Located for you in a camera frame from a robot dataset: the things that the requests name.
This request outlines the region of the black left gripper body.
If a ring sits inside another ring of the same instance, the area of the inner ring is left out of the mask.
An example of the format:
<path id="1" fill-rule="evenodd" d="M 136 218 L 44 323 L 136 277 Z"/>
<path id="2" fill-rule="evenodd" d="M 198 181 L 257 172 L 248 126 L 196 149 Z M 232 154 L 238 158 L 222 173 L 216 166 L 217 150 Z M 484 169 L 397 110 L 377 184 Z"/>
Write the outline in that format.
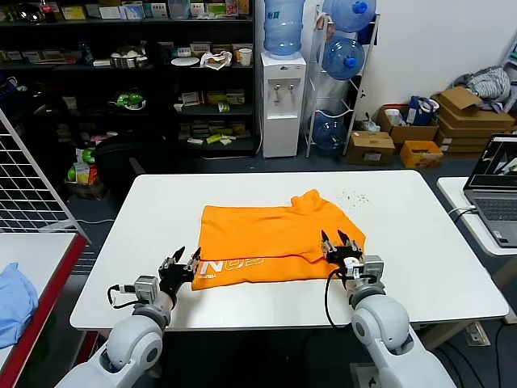
<path id="1" fill-rule="evenodd" d="M 159 289 L 164 293 L 177 293 L 185 283 L 191 283 L 194 275 L 183 269 L 184 264 L 177 264 L 174 269 L 170 269 L 166 275 L 160 275 L 159 269 Z"/>

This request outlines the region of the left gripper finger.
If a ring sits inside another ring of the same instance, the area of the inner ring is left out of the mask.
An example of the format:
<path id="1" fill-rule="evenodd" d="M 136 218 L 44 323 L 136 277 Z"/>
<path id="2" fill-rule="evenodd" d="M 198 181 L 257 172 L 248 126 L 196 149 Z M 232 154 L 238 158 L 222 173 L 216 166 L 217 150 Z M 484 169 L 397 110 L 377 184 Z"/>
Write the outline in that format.
<path id="1" fill-rule="evenodd" d="M 191 258 L 183 266 L 183 269 L 185 271 L 191 273 L 192 275 L 195 275 L 197 268 L 200 265 L 200 254 L 201 254 L 201 247 L 198 247 L 197 250 L 191 255 Z"/>
<path id="2" fill-rule="evenodd" d="M 166 257 L 159 267 L 159 274 L 166 275 L 170 269 L 174 269 L 183 256 L 185 247 L 179 248 L 172 256 Z"/>

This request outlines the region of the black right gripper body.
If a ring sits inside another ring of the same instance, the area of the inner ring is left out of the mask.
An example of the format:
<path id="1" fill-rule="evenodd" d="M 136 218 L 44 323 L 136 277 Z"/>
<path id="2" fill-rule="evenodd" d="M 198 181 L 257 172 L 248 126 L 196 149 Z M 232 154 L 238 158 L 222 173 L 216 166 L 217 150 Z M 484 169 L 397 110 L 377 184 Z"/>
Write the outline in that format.
<path id="1" fill-rule="evenodd" d="M 338 277 L 344 280 L 358 280 L 364 268 L 364 253 L 361 251 L 360 258 L 344 258 L 340 255 L 338 247 L 335 247 L 333 252 L 326 255 L 326 261 L 338 267 Z"/>

